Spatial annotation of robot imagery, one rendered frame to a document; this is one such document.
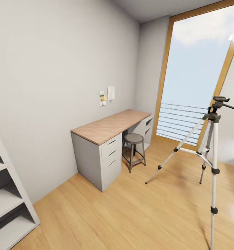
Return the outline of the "camera tripod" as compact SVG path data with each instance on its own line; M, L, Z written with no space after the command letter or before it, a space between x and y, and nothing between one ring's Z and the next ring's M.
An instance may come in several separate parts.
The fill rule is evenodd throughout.
M202 184L202 178L203 173L206 168L206 163L211 167L211 172L213 173L212 176L212 206L211 206L211 248L210 250L213 250L214 248L214 215L218 213L218 208L215 207L215 199L216 199L216 175L220 173L219 168L217 168L217 156L218 156L218 127L219 127L219 119L221 118L221 115L218 116L218 113L216 113L217 109L220 109L223 106L226 106L228 108L234 109L233 106L224 104L224 102L229 102L230 98L226 98L225 96L214 96L215 103L211 105L211 107L208 107L208 113L205 114L202 119L196 124L196 126L189 132L189 134L179 143L179 145L173 150L173 153L164 161L162 165L158 166L158 170L151 176L151 178L145 182L147 184L152 177L162 168L162 166L171 158L171 156L177 152L178 150L182 150L185 152L196 154L196 156L200 157L204 160L203 166L202 166L202 174L200 179L200 184ZM212 112L210 112L210 109L213 108ZM182 148L181 145L189 138L191 134L203 123L205 119L208 118L208 123L204 131L204 135L202 137L202 141L200 143L198 151L189 150L186 148ZM213 138L213 162L211 163L207 157L208 152L210 150L210 143L212 139L212 134L214 132L214 138ZM207 146L205 148L204 144L207 140ZM202 155L203 153L206 153L205 156Z

